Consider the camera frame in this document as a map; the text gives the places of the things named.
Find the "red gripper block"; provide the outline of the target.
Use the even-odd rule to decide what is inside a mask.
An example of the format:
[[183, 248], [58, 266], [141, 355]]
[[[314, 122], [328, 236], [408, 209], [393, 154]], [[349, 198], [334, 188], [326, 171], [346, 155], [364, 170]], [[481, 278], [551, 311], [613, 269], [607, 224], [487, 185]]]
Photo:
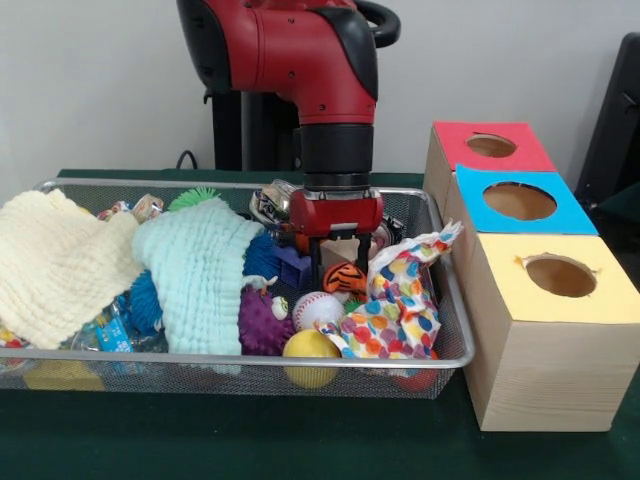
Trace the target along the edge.
[[289, 218], [293, 228], [309, 238], [312, 288], [322, 291], [321, 245], [332, 232], [349, 231], [358, 240], [355, 266], [368, 272], [372, 233], [384, 213], [382, 195], [377, 189], [357, 191], [296, 190], [290, 197]]

